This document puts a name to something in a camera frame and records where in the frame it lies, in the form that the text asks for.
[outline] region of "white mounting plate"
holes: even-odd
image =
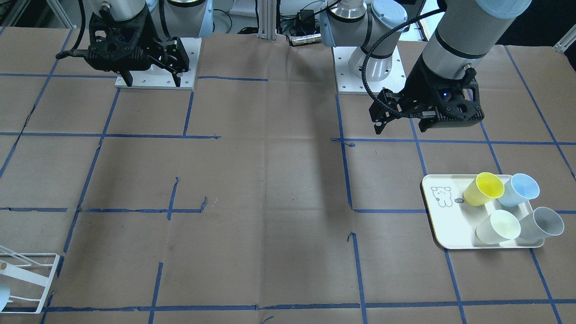
[[[48,297],[48,292],[50,291],[50,286],[52,285],[52,281],[54,280],[54,275],[56,275],[56,268],[58,267],[58,262],[60,261],[60,255],[55,253],[21,253],[28,258],[34,259],[34,257],[54,257],[54,260],[51,263],[42,263],[44,267],[50,270],[50,274],[48,275],[47,285],[44,287],[44,291],[42,292],[42,296],[38,301],[38,306],[34,311],[0,311],[0,314],[39,314],[42,312],[42,308],[44,307],[44,303],[46,302],[46,297]],[[12,255],[9,254],[0,254],[0,258],[11,258]]]
[[[355,49],[356,47],[353,46],[332,48],[334,54],[334,70],[336,72],[336,86],[338,87],[338,93],[341,95],[367,95],[366,90],[364,90],[364,85],[362,84],[362,79],[355,76],[348,67],[348,60],[350,60],[350,56],[352,56],[352,52],[354,52]],[[405,83],[406,76],[404,75],[404,66],[400,59],[398,47],[396,47],[392,54],[392,68],[390,69],[388,77],[382,81],[369,81],[368,85],[375,94],[378,94],[382,88],[400,92],[400,90],[404,89]]]
[[[156,65],[147,71],[130,71],[134,81],[129,87],[121,77],[116,78],[117,88],[130,89],[171,89],[171,90],[194,90],[194,81],[196,80],[196,69],[198,68],[198,58],[200,57],[201,38],[185,37],[181,38],[182,44],[190,58],[190,71],[182,75],[182,81],[179,87],[176,87],[170,72],[160,69]]]
[[[511,175],[497,175],[506,183]],[[422,179],[422,192],[430,215],[434,236],[448,249],[476,248],[535,248],[544,245],[544,239],[535,242],[523,238],[500,244],[486,244],[476,237],[476,227],[497,209],[507,210],[519,220],[532,213],[530,202],[515,207],[504,207],[497,199],[474,207],[462,199],[464,190],[476,178],[475,174],[431,174]]]

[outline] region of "white tray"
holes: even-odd
[[[448,249],[541,247],[544,239],[531,242],[517,238],[500,244],[485,244],[476,237],[476,227],[493,211],[504,209],[522,219],[532,212],[532,207],[525,202],[508,208],[496,199],[478,207],[467,204],[462,194],[475,177],[474,174],[431,174],[422,179],[422,192],[438,243]],[[503,182],[511,178],[510,175],[498,177]]]

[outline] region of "blue cup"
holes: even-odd
[[[514,207],[538,197],[539,194],[540,187],[531,176],[515,174],[504,184],[504,195],[498,198],[498,201],[503,206]]]

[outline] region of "gray cup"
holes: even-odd
[[[564,232],[564,222],[557,212],[547,207],[538,207],[520,220],[520,237],[534,241],[557,236]]]

